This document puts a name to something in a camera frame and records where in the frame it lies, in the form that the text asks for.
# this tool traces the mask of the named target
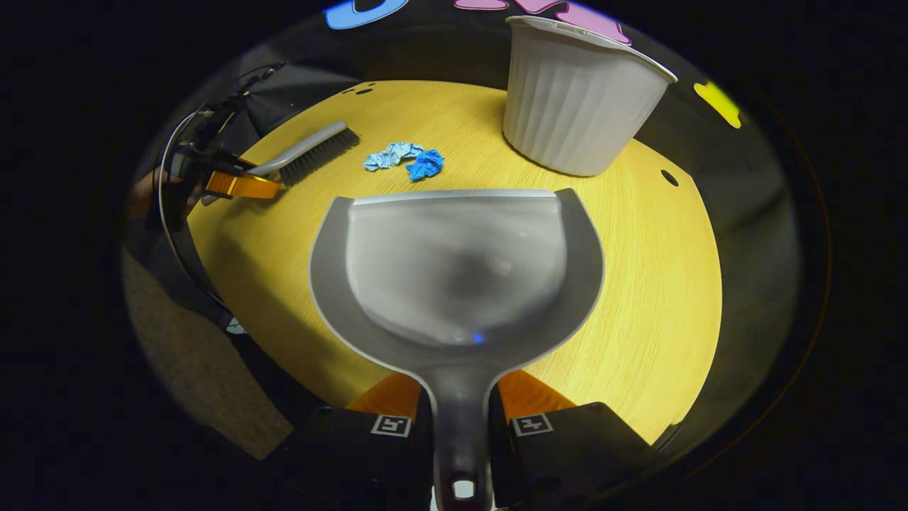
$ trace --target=yellow sticker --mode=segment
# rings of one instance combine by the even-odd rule
[[[706,85],[694,84],[694,91],[728,121],[728,124],[736,128],[741,127],[741,119],[738,117],[741,109],[732,103],[716,84],[712,82],[706,82]]]

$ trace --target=table surface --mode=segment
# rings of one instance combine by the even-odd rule
[[[312,302],[309,255],[334,197],[574,188],[602,239],[602,296],[574,337],[526,370],[577,404],[607,404],[652,443],[684,418],[716,350],[722,286],[703,201],[690,176],[637,140],[593,177],[533,163],[501,134],[505,100],[505,91],[476,85],[385,81],[318,103],[242,157],[263,163],[336,120],[360,135],[360,145],[277,200],[239,197],[194,208],[189,225],[199,255],[226,305],[262,349],[316,395],[344,406],[390,371],[342,344]],[[392,142],[438,149],[444,169],[415,183],[403,165],[363,169],[368,153]]]

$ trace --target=gray dustpan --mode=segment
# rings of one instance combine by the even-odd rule
[[[491,387],[577,332],[604,272],[573,190],[458,190],[336,198],[310,286],[341,341],[428,392],[439,509],[488,511]]]

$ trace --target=blue crumpled paper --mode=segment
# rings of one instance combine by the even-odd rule
[[[400,160],[415,158],[420,152],[422,152],[422,145],[395,142],[388,144],[384,151],[366,156],[366,161],[362,162],[362,166],[366,167],[369,172],[375,172],[380,168],[400,165]]]
[[[441,172],[445,159],[435,149],[423,151],[416,155],[416,161],[407,165],[410,181],[419,181],[423,177],[432,177]]]

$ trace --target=black background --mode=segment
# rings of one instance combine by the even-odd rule
[[[904,12],[778,0],[707,0],[696,12],[666,2],[602,6],[708,73],[734,72],[760,89],[813,161],[833,234],[832,294],[801,375],[748,436],[646,507],[895,507],[896,445],[905,439],[896,422],[894,242],[903,239],[896,205],[908,178],[890,158],[905,139],[896,93],[905,88],[896,58]],[[86,2],[7,18],[14,261],[3,389],[15,467],[5,498],[36,509],[262,507],[267,483],[225,463],[229,454],[144,362],[120,290],[118,212],[173,106],[316,10],[272,0]]]

